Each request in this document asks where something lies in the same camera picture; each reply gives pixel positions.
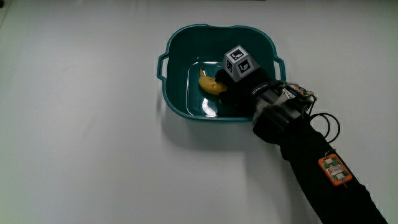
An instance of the black sleeve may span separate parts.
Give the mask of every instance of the black sleeve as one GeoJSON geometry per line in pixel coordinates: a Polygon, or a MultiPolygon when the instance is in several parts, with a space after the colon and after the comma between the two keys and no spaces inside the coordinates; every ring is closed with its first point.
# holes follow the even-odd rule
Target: black sleeve
{"type": "Polygon", "coordinates": [[[290,162],[301,189],[323,224],[387,223],[365,186],[358,182],[351,171],[353,179],[346,183],[347,188],[344,185],[335,187],[330,182],[318,165],[318,160],[332,147],[321,133],[312,128],[307,114],[291,122],[285,132],[278,136],[266,131],[269,125],[269,122],[260,118],[253,131],[267,142],[272,136],[274,142],[270,143],[280,146],[283,158],[290,162]]]}

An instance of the white background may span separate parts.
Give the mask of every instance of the white background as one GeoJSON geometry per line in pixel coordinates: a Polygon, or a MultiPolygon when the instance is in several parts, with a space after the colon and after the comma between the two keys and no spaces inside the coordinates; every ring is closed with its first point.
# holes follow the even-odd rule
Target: white background
{"type": "Polygon", "coordinates": [[[9,3],[1,223],[318,223],[250,123],[183,119],[165,104],[157,57],[176,30],[203,23],[271,37],[288,80],[317,94],[314,112],[342,123],[333,147],[398,223],[397,1],[9,3]]]}

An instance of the banana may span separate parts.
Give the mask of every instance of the banana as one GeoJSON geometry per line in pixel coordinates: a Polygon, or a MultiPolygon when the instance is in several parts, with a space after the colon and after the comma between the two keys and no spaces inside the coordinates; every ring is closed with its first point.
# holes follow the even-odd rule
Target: banana
{"type": "Polygon", "coordinates": [[[224,85],[224,83],[216,82],[214,78],[206,76],[203,68],[199,69],[199,73],[199,85],[206,92],[213,95],[219,95],[219,93],[227,90],[227,86],[224,85]]]}

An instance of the black wire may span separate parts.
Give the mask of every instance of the black wire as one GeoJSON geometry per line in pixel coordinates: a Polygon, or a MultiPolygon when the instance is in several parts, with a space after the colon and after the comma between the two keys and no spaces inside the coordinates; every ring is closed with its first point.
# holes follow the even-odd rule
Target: black wire
{"type": "Polygon", "coordinates": [[[325,119],[326,119],[326,121],[328,122],[328,132],[327,132],[327,134],[325,135],[325,138],[329,135],[329,131],[330,131],[330,122],[329,122],[329,119],[325,116],[325,115],[328,115],[328,116],[331,116],[335,121],[336,121],[336,123],[337,123],[337,134],[336,134],[336,136],[332,139],[332,140],[330,140],[330,141],[328,141],[328,143],[331,143],[331,142],[333,142],[334,140],[336,140],[336,138],[339,136],[339,134],[340,134],[340,123],[338,122],[338,120],[337,120],[337,118],[335,117],[335,116],[333,116],[333,115],[331,115],[330,113],[318,113],[318,114],[314,114],[314,115],[312,115],[312,116],[310,116],[310,121],[313,119],[313,118],[315,118],[316,116],[322,116],[322,117],[324,117],[325,119]]]}
{"type": "Polygon", "coordinates": [[[313,102],[312,102],[312,104],[311,104],[310,112],[309,112],[309,114],[308,114],[308,115],[310,115],[310,116],[311,116],[312,108],[313,108],[313,106],[314,106],[316,100],[317,100],[317,99],[314,99],[313,102]]]}

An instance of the fiducial marker cube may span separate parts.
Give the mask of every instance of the fiducial marker cube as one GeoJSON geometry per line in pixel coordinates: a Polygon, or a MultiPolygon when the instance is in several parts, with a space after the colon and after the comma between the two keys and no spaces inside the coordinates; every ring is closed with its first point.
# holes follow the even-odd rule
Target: fiducial marker cube
{"type": "Polygon", "coordinates": [[[223,68],[235,82],[238,82],[259,68],[259,65],[238,45],[224,55],[223,68]]]}

